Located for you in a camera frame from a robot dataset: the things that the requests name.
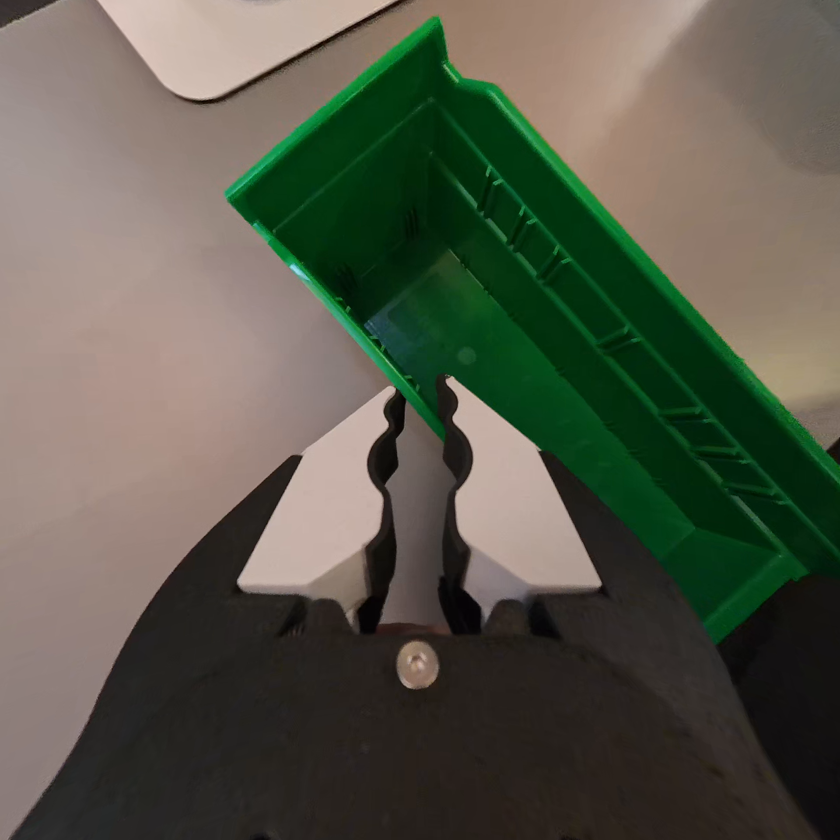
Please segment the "white rounded board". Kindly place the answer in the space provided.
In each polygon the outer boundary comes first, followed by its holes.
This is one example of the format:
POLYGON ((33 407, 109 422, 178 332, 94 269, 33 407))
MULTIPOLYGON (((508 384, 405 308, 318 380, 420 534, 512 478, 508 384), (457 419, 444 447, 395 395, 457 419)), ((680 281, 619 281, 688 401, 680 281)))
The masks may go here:
POLYGON ((164 88, 211 102, 394 1, 100 1, 164 88))

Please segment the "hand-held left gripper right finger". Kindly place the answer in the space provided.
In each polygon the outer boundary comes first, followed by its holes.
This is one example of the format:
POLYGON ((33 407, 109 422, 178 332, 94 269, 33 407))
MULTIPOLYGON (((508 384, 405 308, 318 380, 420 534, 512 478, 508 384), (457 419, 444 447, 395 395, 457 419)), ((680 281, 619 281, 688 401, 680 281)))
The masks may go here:
POLYGON ((494 608, 541 595, 588 595, 602 579, 543 451, 453 375, 436 382, 444 464, 438 599, 453 634, 480 634, 494 608))

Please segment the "green plastic bin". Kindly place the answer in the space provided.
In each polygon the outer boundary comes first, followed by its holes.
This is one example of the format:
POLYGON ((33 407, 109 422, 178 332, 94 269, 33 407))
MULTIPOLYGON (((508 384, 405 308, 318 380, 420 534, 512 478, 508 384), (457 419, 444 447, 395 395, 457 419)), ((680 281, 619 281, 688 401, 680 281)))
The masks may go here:
POLYGON ((721 641, 838 578, 838 463, 431 17, 226 198, 439 436, 452 374, 557 455, 721 641))

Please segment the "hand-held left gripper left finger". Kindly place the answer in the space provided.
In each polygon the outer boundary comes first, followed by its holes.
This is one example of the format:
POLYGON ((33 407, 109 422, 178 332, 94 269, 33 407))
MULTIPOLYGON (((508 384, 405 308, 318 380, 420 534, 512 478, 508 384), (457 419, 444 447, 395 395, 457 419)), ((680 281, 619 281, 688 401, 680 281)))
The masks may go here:
POLYGON ((388 480, 405 397, 387 386, 297 460, 287 487, 237 579, 240 591, 338 603, 373 634, 396 567, 388 480))

